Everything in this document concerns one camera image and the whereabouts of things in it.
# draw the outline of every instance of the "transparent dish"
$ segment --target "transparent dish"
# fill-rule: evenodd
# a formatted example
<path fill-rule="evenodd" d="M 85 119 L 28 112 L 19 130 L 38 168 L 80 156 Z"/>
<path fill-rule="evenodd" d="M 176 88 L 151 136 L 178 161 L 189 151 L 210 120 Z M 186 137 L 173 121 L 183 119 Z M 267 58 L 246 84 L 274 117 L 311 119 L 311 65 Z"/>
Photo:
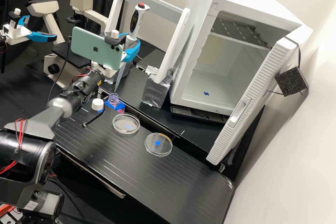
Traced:
<path fill-rule="evenodd" d="M 117 132 L 123 135 L 135 134 L 140 129 L 139 119 L 128 113 L 116 115 L 112 120 L 112 125 Z"/>
<path fill-rule="evenodd" d="M 145 140 L 147 151 L 155 156 L 168 156 L 172 149 L 172 141 L 164 134 L 152 133 Z"/>

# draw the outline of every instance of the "incubator door handle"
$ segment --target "incubator door handle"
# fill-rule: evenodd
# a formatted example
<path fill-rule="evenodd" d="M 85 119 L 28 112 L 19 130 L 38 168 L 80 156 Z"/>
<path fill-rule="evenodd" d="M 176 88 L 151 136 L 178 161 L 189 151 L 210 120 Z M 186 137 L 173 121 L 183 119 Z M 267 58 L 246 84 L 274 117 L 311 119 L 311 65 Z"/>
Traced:
<path fill-rule="evenodd" d="M 227 121 L 227 125 L 231 128 L 234 128 L 242 114 L 244 113 L 245 109 L 247 108 L 248 104 L 250 103 L 251 98 L 244 96 L 241 101 L 238 103 L 237 107 L 233 111 L 232 115 L 230 116 L 229 120 Z"/>

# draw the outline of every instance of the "white bottle cap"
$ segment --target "white bottle cap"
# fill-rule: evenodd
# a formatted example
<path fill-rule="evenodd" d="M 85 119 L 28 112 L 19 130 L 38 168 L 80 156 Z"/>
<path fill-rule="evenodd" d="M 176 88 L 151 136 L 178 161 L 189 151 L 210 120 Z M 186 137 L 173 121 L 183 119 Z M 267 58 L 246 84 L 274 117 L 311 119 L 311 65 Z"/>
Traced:
<path fill-rule="evenodd" d="M 20 15 L 21 10 L 20 10 L 19 8 L 15 8 L 14 13 L 15 13 L 16 15 Z"/>
<path fill-rule="evenodd" d="M 102 110 L 104 108 L 104 101 L 99 98 L 93 99 L 91 108 L 96 111 Z"/>
<path fill-rule="evenodd" d="M 111 38 L 117 39 L 118 37 L 119 37 L 119 31 L 118 30 L 112 30 Z"/>

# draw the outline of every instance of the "black foam block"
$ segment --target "black foam block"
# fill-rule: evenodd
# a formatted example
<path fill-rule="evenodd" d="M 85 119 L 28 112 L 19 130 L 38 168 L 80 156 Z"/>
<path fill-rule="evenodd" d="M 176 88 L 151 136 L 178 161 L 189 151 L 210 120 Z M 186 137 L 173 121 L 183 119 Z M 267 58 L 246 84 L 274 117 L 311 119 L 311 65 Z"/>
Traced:
<path fill-rule="evenodd" d="M 308 84 L 298 67 L 280 73 L 274 78 L 284 96 L 292 95 L 308 88 Z"/>

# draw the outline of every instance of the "blue clamp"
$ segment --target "blue clamp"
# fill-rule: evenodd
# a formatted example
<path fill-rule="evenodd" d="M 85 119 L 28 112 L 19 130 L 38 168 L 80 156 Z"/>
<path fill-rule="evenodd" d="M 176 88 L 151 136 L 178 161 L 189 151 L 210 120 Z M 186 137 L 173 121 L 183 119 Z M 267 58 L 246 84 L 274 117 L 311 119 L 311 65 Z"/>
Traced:
<path fill-rule="evenodd" d="M 29 15 L 23 16 L 18 21 L 18 25 L 25 26 L 28 23 L 29 18 Z M 39 31 L 32 31 L 31 34 L 26 37 L 34 42 L 54 42 L 57 39 L 56 34 L 43 33 Z"/>
<path fill-rule="evenodd" d="M 119 37 L 122 35 L 128 35 L 128 33 L 121 33 L 119 34 Z M 133 48 L 126 49 L 125 53 L 127 56 L 123 59 L 123 62 L 131 62 L 140 51 L 140 45 L 140 39 L 138 39 L 137 44 Z"/>
<path fill-rule="evenodd" d="M 20 20 L 18 21 L 18 25 L 25 26 L 26 24 L 28 24 L 28 20 L 29 20 L 29 18 L 30 18 L 30 15 L 23 16 L 23 17 L 20 18 Z"/>

